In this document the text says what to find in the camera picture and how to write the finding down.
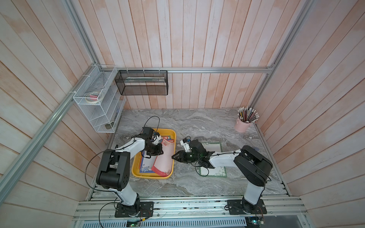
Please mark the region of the yellow plastic storage tray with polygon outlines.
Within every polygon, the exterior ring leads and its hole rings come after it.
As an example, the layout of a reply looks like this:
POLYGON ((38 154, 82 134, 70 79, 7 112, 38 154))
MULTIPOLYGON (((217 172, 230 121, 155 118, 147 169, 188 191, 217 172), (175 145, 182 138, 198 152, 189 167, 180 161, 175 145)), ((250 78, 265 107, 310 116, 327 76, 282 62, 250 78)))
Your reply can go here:
POLYGON ((142 151, 134 157, 131 172, 142 179, 168 179, 174 171, 176 132, 172 129, 158 129, 161 136, 156 150, 142 151))

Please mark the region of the pink red-bordered stationery paper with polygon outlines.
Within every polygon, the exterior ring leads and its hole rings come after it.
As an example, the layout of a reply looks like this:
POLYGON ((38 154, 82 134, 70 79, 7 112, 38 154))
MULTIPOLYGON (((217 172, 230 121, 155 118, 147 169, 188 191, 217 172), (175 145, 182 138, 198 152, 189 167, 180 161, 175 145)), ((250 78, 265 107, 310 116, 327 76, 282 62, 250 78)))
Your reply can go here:
POLYGON ((151 170, 161 177, 167 177, 172 171, 173 159, 175 153, 175 140, 163 139, 162 141, 163 154, 157 156, 151 170))

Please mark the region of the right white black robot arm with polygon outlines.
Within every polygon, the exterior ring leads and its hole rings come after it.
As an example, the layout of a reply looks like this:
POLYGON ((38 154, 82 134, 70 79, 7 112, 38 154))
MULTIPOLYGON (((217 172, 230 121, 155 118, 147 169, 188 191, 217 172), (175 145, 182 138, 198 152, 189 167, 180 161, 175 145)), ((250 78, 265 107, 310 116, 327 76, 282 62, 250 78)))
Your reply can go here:
POLYGON ((196 139, 181 141, 184 150, 172 156, 172 159, 181 163, 190 163, 194 167, 213 170, 219 167, 238 168, 248 181, 242 200, 228 200, 225 207, 231 215, 267 214, 266 206, 261 199, 267 181, 271 180, 272 162, 252 147, 245 145, 232 152, 207 151, 196 139))

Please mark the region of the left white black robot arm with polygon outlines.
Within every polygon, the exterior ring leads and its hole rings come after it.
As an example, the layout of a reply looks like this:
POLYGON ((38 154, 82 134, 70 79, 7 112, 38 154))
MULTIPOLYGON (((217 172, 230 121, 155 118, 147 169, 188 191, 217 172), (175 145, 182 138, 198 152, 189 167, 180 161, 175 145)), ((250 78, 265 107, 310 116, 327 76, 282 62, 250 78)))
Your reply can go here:
POLYGON ((153 128, 143 127, 126 144, 102 153, 96 183, 120 199, 116 205, 117 218, 142 216, 140 197, 129 184, 130 160, 140 152, 145 152, 148 159, 163 154, 162 137, 153 128))

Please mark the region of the stack of coloured stationery paper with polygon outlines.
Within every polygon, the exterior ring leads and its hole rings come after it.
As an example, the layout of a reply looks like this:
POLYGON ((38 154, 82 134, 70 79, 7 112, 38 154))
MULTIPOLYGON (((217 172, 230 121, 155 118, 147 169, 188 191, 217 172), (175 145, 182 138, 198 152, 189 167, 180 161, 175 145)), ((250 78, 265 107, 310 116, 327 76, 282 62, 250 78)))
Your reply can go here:
MULTIPOLYGON (((163 139, 172 139, 170 136, 164 136, 163 139)), ((141 173, 154 173, 151 168, 155 163, 157 156, 153 156, 152 158, 144 158, 142 157, 140 162, 140 172, 141 173)))

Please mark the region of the pink pencil cup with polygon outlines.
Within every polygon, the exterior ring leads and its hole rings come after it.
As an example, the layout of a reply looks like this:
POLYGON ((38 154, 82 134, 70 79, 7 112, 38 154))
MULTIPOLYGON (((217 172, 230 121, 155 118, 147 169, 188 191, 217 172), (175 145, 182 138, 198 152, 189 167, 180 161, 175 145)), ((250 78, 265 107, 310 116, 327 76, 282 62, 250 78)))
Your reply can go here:
POLYGON ((237 118, 234 129, 239 133, 245 133, 250 126, 251 123, 243 122, 241 119, 237 118))

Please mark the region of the bundle of pencils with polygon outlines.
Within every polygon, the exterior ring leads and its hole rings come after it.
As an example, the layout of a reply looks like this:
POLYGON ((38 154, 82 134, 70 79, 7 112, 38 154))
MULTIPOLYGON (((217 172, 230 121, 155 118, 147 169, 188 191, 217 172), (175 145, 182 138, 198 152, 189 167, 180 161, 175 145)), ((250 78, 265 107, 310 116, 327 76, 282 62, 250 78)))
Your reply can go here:
POLYGON ((255 123, 259 119, 258 112, 252 107, 240 107, 238 109, 239 120, 243 123, 255 123))

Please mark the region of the tape roll on shelf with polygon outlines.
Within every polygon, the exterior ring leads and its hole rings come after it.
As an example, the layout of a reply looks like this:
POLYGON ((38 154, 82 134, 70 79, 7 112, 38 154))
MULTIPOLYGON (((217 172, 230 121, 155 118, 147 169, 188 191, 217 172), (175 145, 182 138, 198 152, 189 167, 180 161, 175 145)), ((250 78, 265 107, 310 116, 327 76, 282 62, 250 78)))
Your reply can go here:
POLYGON ((87 104, 96 104, 103 100, 101 91, 92 91, 85 95, 85 102, 87 104))

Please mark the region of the black mesh wall basket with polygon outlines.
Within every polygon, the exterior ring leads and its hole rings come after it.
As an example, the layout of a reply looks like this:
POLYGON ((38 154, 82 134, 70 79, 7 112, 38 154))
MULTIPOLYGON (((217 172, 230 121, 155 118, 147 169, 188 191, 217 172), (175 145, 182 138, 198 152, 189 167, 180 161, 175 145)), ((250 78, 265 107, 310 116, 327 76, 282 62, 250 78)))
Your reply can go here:
POLYGON ((115 83, 123 96, 168 95, 168 72, 165 70, 119 70, 115 83))

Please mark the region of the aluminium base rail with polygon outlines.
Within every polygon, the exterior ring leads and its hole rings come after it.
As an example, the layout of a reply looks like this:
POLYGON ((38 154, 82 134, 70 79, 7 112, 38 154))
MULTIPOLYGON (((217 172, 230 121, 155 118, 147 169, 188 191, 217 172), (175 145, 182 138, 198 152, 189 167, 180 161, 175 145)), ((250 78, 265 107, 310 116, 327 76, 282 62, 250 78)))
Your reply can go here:
MULTIPOLYGON (((264 216, 282 215, 308 215, 300 197, 288 195, 263 196, 261 198, 265 207, 257 212, 260 215, 264 210, 264 216)), ((142 204, 152 201, 153 213, 151 219, 182 219, 182 218, 219 218, 232 217, 225 210, 229 200, 241 201, 241 197, 150 197, 141 198, 142 204)), ((73 220, 108 220, 115 218, 113 198, 101 198, 99 200, 82 201, 77 206, 73 220)))

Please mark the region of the horizontal aluminium frame bar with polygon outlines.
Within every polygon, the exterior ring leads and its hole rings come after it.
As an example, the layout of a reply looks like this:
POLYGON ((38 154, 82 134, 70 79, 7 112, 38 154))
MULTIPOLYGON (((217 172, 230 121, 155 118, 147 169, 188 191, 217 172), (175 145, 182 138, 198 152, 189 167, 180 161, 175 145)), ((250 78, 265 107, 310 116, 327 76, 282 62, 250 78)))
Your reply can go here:
POLYGON ((115 68, 116 70, 141 70, 141 71, 167 71, 168 73, 271 73, 274 68, 273 67, 115 67, 112 65, 102 65, 100 67, 102 70, 110 70, 115 68))

